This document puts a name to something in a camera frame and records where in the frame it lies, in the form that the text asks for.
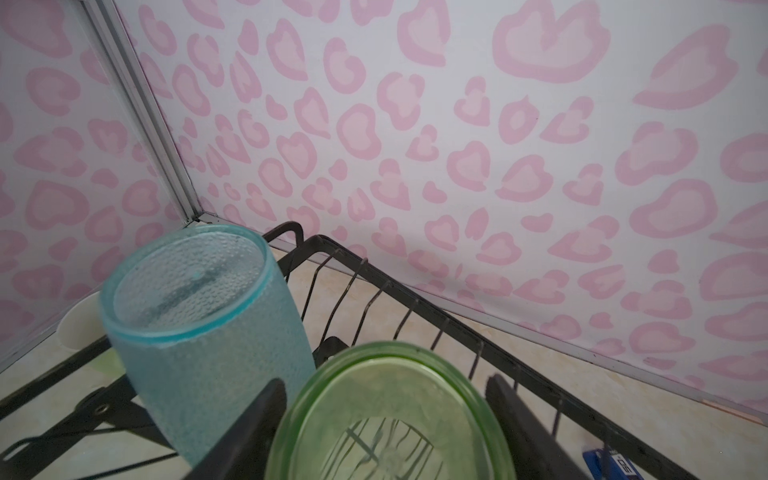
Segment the light green transparent cup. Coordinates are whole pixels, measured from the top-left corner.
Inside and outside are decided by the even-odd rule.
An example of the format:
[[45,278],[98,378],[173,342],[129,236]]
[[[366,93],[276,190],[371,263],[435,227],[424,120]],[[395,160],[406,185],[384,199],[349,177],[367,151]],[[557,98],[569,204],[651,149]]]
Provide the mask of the light green transparent cup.
[[488,402],[451,363],[400,341],[348,348],[281,420],[267,479],[513,479]]

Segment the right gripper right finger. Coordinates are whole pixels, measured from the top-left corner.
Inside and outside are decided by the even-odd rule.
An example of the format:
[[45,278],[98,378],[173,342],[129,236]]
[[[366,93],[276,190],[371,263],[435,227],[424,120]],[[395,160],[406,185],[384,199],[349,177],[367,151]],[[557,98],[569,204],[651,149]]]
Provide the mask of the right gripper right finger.
[[485,399],[501,426],[518,479],[588,479],[501,375],[488,378]]

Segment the blue stapler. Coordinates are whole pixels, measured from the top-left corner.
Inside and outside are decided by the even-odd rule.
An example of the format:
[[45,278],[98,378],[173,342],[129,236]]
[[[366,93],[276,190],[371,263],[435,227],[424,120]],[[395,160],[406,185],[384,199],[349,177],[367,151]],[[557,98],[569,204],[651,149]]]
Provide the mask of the blue stapler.
[[594,480],[643,480],[634,464],[616,450],[588,450],[582,457]]

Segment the white mug green handle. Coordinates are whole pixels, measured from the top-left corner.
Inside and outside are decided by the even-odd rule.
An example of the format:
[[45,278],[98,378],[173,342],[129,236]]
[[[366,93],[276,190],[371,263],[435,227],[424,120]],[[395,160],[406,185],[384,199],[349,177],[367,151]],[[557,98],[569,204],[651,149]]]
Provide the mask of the white mug green handle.
[[[70,353],[80,353],[104,336],[98,291],[75,304],[63,316],[56,329],[58,343]],[[125,368],[112,348],[91,360],[87,367],[112,378],[125,374]]]

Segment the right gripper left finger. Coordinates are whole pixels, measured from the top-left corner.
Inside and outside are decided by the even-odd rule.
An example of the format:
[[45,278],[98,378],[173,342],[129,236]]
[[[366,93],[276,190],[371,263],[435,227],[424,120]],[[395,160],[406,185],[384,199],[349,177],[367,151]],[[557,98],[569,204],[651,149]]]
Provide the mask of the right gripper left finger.
[[268,457],[286,413],[282,380],[270,380],[185,479],[265,479]]

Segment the teal textured plastic cup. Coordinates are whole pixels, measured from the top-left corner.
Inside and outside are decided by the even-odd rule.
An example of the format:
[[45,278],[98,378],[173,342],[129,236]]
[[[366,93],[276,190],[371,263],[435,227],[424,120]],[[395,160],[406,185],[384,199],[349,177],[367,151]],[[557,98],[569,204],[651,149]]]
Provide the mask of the teal textured plastic cup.
[[132,387],[190,465],[268,382],[281,380],[294,399],[316,369],[270,247],[241,226],[189,227],[141,247],[99,301]]

